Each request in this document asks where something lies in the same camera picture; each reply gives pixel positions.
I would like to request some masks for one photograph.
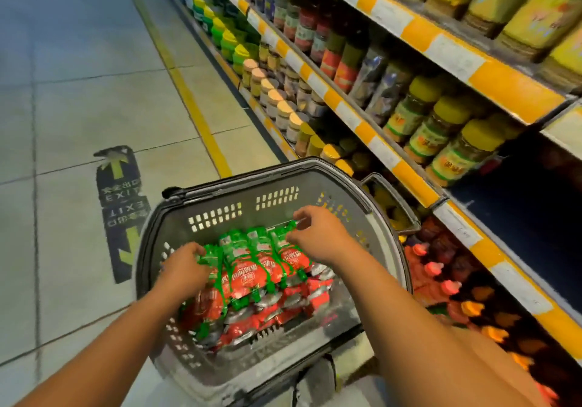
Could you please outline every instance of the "store shelf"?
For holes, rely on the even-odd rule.
[[[182,17],[188,21],[189,25],[192,27],[200,41],[204,44],[204,46],[208,49],[210,54],[214,57],[215,61],[218,65],[222,68],[222,70],[226,73],[228,79],[232,82],[232,84],[236,87],[236,89],[240,92],[243,96],[244,100],[249,104],[249,107],[257,116],[257,119],[263,127],[265,127],[266,131],[275,141],[276,145],[281,149],[281,151],[285,154],[288,160],[295,160],[297,159],[297,154],[293,147],[287,142],[285,137],[281,134],[281,131],[273,124],[273,121],[270,117],[267,116],[265,109],[252,97],[249,91],[244,88],[240,82],[240,78],[232,69],[230,64],[222,57],[222,54],[216,49],[208,35],[204,32],[204,30],[199,26],[199,24],[194,20],[193,15],[188,10],[188,8],[184,5],[183,0],[173,0],[176,3],[178,10],[180,11]],[[242,9],[246,7],[248,9],[248,5],[244,0],[236,0],[239,2],[237,7]]]
[[[460,182],[433,212],[582,366],[582,263],[570,242],[582,204],[542,174],[536,162],[512,158]]]
[[[582,160],[582,102],[572,104],[546,125],[542,134]]]
[[[520,70],[469,44],[397,0],[344,0],[523,124],[543,120],[566,101]]]

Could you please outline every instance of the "gray plastic basket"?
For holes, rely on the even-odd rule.
[[[376,176],[376,181],[383,181]],[[393,188],[392,193],[417,229],[420,225],[410,207]],[[164,198],[142,232],[133,271],[138,298],[154,285],[160,262],[179,246],[190,241],[216,243],[220,234],[235,228],[274,226],[290,220],[304,205],[330,209],[404,288],[412,289],[397,234],[377,204],[355,181],[320,158],[293,161],[193,188],[170,188],[164,191]],[[353,300],[339,280],[330,290],[326,309],[299,324],[288,324],[259,332],[250,344],[239,349],[213,355],[200,350],[172,318],[151,359],[160,373],[171,375],[202,405],[248,405],[361,332]]]

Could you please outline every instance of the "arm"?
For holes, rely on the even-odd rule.
[[[209,268],[195,253],[204,249],[188,243],[172,254],[145,297],[15,407],[121,405],[168,319],[206,284]]]
[[[333,214],[307,206],[293,217],[301,221],[287,240],[343,279],[403,406],[532,406],[400,287]]]

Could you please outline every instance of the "arrow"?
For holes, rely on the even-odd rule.
[[[129,242],[129,252],[118,249],[119,259],[123,263],[133,264],[133,259],[135,258],[135,253],[137,252],[137,248],[140,244],[140,235],[137,232],[137,226],[132,226],[131,228],[127,228],[125,230],[125,235],[127,237],[127,241]]]
[[[129,163],[125,154],[116,152],[107,153],[106,160],[101,164],[101,169],[107,168],[111,165],[111,172],[113,179],[120,179],[123,177],[123,170],[121,169],[121,162]]]

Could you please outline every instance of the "basket handle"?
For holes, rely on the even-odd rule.
[[[421,223],[416,214],[412,211],[412,208],[408,203],[406,203],[405,199],[400,195],[400,193],[392,186],[390,182],[388,182],[382,175],[378,174],[377,172],[373,172],[369,174],[361,181],[362,186],[370,181],[376,181],[380,183],[384,188],[388,190],[388,192],[394,197],[398,205],[404,210],[406,217],[410,220],[411,227],[408,229],[403,229],[401,231],[396,231],[397,235],[411,235],[415,234],[420,231]]]

